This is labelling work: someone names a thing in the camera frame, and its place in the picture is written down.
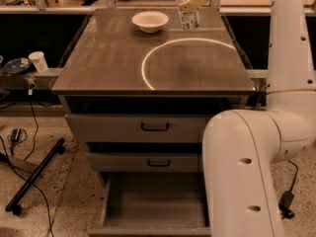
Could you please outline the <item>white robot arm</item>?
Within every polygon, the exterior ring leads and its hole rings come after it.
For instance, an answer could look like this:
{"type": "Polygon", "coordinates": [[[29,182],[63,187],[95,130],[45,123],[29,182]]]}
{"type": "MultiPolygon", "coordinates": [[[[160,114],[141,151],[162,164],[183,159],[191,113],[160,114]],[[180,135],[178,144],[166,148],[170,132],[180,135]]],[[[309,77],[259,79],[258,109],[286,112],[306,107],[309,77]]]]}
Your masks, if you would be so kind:
{"type": "MultiPolygon", "coordinates": [[[[209,0],[182,0],[192,10],[209,0]]],[[[316,137],[315,73],[302,0],[271,0],[266,107],[214,116],[202,141],[211,237],[284,237],[271,166],[316,137]]]]}

